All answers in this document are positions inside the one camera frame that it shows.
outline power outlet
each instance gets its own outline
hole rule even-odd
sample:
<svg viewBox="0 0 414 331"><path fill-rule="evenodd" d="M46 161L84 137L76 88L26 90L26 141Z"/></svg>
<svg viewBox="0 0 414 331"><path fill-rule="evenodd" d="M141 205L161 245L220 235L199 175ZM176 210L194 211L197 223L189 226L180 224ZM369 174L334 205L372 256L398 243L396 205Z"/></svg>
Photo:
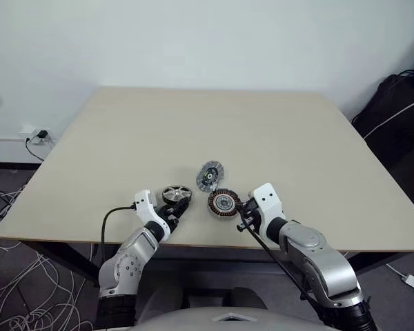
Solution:
<svg viewBox="0 0 414 331"><path fill-rule="evenodd" d="M46 130L48 131L48 136L51 139L55 139L54 136L52 135L52 131L50 129L47 128L23 128L22 131L19 133L19 136L26 141L26 139L29 138L30 143L34 143L34 144L38 144L38 143L42 143L44 141L46 141L45 139L40 139L39 137L37 137L38 133L42 130Z"/></svg>

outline baseboard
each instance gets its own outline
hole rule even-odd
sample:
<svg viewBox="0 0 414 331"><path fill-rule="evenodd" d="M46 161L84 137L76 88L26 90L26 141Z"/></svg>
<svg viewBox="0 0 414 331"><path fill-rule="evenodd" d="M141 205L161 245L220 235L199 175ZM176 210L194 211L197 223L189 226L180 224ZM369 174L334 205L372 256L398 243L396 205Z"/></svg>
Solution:
<svg viewBox="0 0 414 331"><path fill-rule="evenodd" d="M39 166L40 163L0 162L0 169L37 170Z"/></svg>
<svg viewBox="0 0 414 331"><path fill-rule="evenodd" d="M45 159L52 148L48 144L32 144L32 152ZM36 157L29 154L24 141L0 141L0 162L4 163L40 163Z"/></svg>

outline white cable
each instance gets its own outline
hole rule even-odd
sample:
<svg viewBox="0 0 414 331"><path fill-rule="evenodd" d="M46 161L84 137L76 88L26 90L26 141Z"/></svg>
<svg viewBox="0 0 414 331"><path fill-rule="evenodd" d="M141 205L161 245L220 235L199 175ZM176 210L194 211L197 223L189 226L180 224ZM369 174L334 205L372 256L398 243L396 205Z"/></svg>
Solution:
<svg viewBox="0 0 414 331"><path fill-rule="evenodd" d="M0 212L0 220L6 215L8 210L10 209L12 203L17 198L19 193L24 189L24 186L22 186L18 191L11 192L7 194L0 194L0 198L3 196L11 196L9 200L9 204L1 209ZM0 245L0 249L5 250L8 252L10 249L13 249L17 247L20 243L17 243L16 245L13 245L11 247L3 247ZM90 247L90 260L92 260L92 254L93 254L93 246ZM47 270L47 266L50 266L54 273L55 273L55 279L52 278L49 271ZM84 284L86 280L84 279L77 291L77 295L74 296L74 288L75 288L75 282L74 282L74 276L73 273L70 273L71 280L72 280L72 286L71 289L64 288L63 286L59 285L59 274L58 270L49 262L47 258L44 258L40 254L37 253L37 258L30 263L26 268L24 268L9 284L3 286L0 288L0 318L1 314L3 312L3 308L6 304L6 300L10 296L11 292L17 287L18 283L31 271L41 266L43 268L44 273L49 278L49 280L55 285L52 292L48 295L48 297L38 305L34 310L29 312L25 317L21 315L17 315L14 317L10 317L9 319L6 319L5 321L0 321L0 326L3 324L8 324L8 327L10 330L22 330L22 331L42 331L42 330L54 330L55 323L60 320L60 318L66 313L65 319L61 326L59 328L56 328L55 330L58 331L66 331L68 324L70 323L70 320L74 314L77 315L77 321L78 324L71 328L71 330L80 330L80 327L84 324L88 324L93 328L93 325L89 321L81 321L81 317L79 314L79 311L76 307L79 295L81 294L81 291L83 290ZM51 298L54 296L57 289L63 290L69 294L68 300L66 303L58 303L56 305L53 305L52 307L49 307L47 309L43 309L42 307L51 300ZM50 311L54 308L63 307L61 312L54 318L53 315L50 313Z"/></svg>
<svg viewBox="0 0 414 331"><path fill-rule="evenodd" d="M370 132L368 132L367 134L364 135L364 139L366 139L370 134L372 134L374 131L376 131L378 128L380 128L382 125L384 125L385 123L388 123L391 119L393 119L394 117L396 117L397 115L403 113L405 110L408 110L409 108L414 106L414 102L409 105L406 106L405 108L403 108L402 110L399 110L398 112L396 112L393 116L391 116L390 118L388 118L387 120L381 122L378 126L376 126L375 128L373 128Z"/></svg>
<svg viewBox="0 0 414 331"><path fill-rule="evenodd" d="M55 147L55 142L52 140L52 138L50 137L50 135L48 135L48 138L46 139L46 141L48 142L49 148L50 150L53 150Z"/></svg>
<svg viewBox="0 0 414 331"><path fill-rule="evenodd" d="M398 274L399 276L401 276L401 278L405 278L406 276L404 274L402 274L399 270L394 269L391 265L386 264L386 266L391 269L392 271L394 271L396 274Z"/></svg>

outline black bag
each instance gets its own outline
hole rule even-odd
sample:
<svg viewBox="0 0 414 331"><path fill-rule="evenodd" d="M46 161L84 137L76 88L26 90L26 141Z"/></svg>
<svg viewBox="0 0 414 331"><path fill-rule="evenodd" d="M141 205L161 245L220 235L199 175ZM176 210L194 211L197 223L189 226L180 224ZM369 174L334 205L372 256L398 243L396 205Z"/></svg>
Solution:
<svg viewBox="0 0 414 331"><path fill-rule="evenodd" d="M414 203L414 70L386 78L352 124Z"/></svg>

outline white wall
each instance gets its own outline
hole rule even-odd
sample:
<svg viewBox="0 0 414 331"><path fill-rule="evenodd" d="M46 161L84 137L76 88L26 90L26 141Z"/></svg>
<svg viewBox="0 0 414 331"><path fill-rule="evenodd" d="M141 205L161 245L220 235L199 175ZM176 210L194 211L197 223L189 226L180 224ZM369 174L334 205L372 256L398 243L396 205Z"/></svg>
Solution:
<svg viewBox="0 0 414 331"><path fill-rule="evenodd" d="M60 137L99 85L312 90L351 118L413 66L414 0L0 0L0 138Z"/></svg>

